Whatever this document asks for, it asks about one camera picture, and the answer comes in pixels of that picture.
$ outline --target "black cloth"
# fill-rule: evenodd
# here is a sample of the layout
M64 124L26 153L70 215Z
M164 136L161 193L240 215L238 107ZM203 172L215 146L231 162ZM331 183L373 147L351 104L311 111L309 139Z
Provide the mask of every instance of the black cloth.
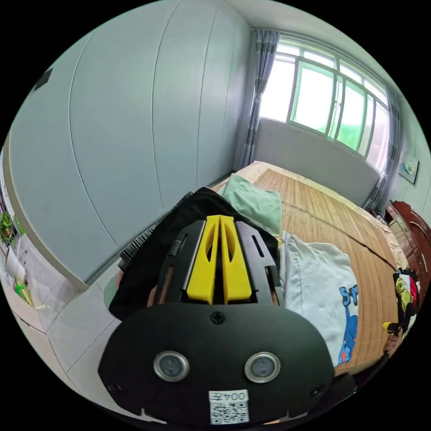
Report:
M137 251L109 306L111 314L124 320L146 307L150 292L157 285L163 262L180 231L197 220L219 214L233 217L235 221L243 221L258 230L279 268L277 239L238 213L215 191L202 187L169 213Z

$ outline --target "gray curtain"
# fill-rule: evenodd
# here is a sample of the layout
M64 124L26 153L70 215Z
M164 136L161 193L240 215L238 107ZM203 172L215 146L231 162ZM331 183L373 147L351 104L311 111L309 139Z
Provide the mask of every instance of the gray curtain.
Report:
M375 210L382 191L385 187L386 180L393 170L398 165L398 158L400 155L401 147L401 115L400 115L400 100L398 96L392 92L387 91L388 108L389 108L389 146L387 149L387 161L382 176L375 185L373 191L369 195L364 209L367 211Z
M260 100L265 91L273 67L280 33L273 30L257 30L256 76L253 105L250 114L247 141L241 156L241 168L254 161L257 129L259 126Z

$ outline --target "window frame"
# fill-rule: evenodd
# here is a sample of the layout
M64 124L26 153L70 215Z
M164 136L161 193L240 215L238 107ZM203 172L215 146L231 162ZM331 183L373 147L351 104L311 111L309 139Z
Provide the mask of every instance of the window frame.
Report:
M299 128L299 129L303 129L306 130L308 132L317 134L321 137L326 138L328 141L334 143L335 145L339 146L340 148L343 148L344 150L356 155L357 157L361 158L364 162L366 162L370 167L372 167L376 172L382 174L381 171L379 171L373 164L371 164L370 162L368 162L367 157L369 154L369 150L370 150L370 146L371 146L371 141L373 138L373 134L374 134L374 126L375 126L375 120L376 120L376 104L379 103L384 109L386 109L386 111L388 111L389 113L389 108L388 108L388 104L381 100L378 96L376 96L374 93L372 93L370 90L368 90L365 87L365 81L370 82L373 86L376 87L376 90L381 91L383 94L387 94L387 89L380 87L380 85L376 82L375 79L373 79L372 77L369 77L367 74L364 74L362 72L360 72L354 65L350 65L348 61L344 60L343 58L341 58L339 55L337 54L330 54L330 53L323 53L323 51L320 51L319 49L316 49L312 46L307 46L307 45L303 45L303 44L298 44L294 41L289 41L288 39L284 39L284 38L280 38L279 41L279 45L281 46L289 46L289 47L293 47L293 48L297 48L299 50L299 55L295 55L295 54L287 54L287 53L281 53L278 51L276 51L276 56L279 57L277 60L275 61L282 61L282 57L290 57L290 58L295 58L295 71L294 71L294 78L293 78L293 86L292 86L292 93L290 95L290 102L289 102L289 109L288 109L288 113L287 113L287 118L286 121L280 121L280 120L273 120L271 118L268 117L264 117L262 116L262 118L267 118L271 121L278 121L280 123L285 123L288 124L292 127L295 128ZM334 61L335 67L330 67L327 66L323 63L317 62L315 60L309 59L304 57L304 53L308 52L308 53L312 53L315 55L318 55L320 57L326 58L328 60ZM295 106L295 102L297 105L297 97L296 97L296 93L298 90L298 73L299 73L299 63L303 62L303 63L308 63L312 66L316 66L319 67L321 69L326 70L327 72L330 72L333 74L334 80L333 80L333 87L332 87L332 102L330 105L330 111L329 111L329 117L328 117L328 123L327 123L327 127L325 130L325 133L320 132L316 129L313 129L311 127L305 126L303 124L297 123L295 121L291 120L292 117L292 111L294 109ZM353 78L349 77L348 75L345 75L343 72L341 72L340 70L340 65L344 66L346 68L349 68L352 70L352 72L354 72L355 74L358 74L361 77L361 82L357 82L356 80L354 80ZM339 118L337 119L337 125L336 125L336 130L335 130L335 135L334 135L334 139L331 139L329 137L330 134L330 130L331 130L331 124L332 124L332 120L333 120L333 116L336 110L336 94L337 94L337 86L338 86L338 81L339 79L341 79L342 81L342 99L341 99L341 104L340 104L340 115ZM366 111L367 111L367 106L368 106L368 98L370 97L373 103L373 119L372 119L372 123L371 123L371 128L370 128L370 135L368 138L368 143L367 143L367 147L365 150L364 155L362 155L361 153L359 153L359 149L353 150L352 148L350 148L348 145L344 144L341 141L338 141L338 134L339 134L339 130L341 127L341 121L342 121L342 117L343 117L343 110L344 110L344 101L345 101L345 90L346 90L346 82L349 82L349 84L353 85L354 87L357 87L359 90L361 90L363 92L363 94L365 95L364 97L364 108L362 111L362 123L361 123L361 135L359 138L359 143L362 140L362 136L364 133L364 128L365 128L365 122L366 122Z

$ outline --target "wooden dresser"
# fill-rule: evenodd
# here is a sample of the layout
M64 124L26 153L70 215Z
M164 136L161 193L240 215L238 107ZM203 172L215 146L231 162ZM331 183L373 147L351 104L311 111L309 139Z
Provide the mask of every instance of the wooden dresser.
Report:
M389 201L385 209L389 228L400 244L409 268L415 270L421 283L421 305L431 281L431 229L405 202Z

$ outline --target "sticker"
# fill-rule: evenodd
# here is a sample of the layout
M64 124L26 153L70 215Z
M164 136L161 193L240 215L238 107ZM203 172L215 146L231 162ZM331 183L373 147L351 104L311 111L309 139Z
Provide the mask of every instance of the sticker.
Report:
M248 392L209 391L211 425L229 425L249 422Z

